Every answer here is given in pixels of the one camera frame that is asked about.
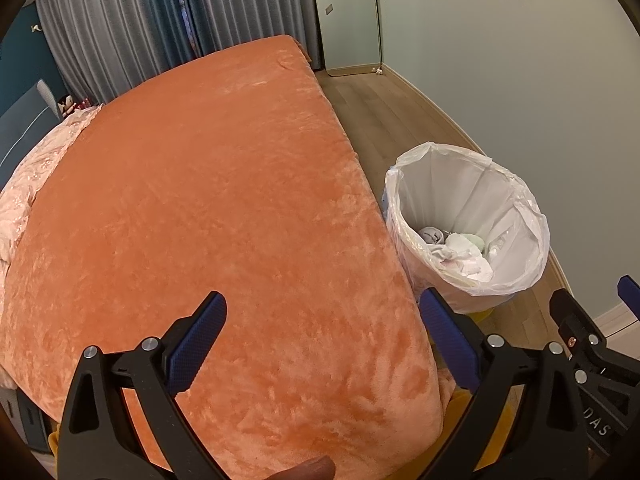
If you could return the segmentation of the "person's left hand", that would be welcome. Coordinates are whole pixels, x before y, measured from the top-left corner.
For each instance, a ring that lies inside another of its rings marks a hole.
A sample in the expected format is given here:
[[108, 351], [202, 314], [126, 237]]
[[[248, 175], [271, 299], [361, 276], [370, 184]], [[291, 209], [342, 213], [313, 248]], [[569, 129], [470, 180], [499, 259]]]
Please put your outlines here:
[[267, 480], [333, 480], [336, 466], [329, 456], [321, 456], [307, 460], [295, 467], [282, 470], [268, 477]]

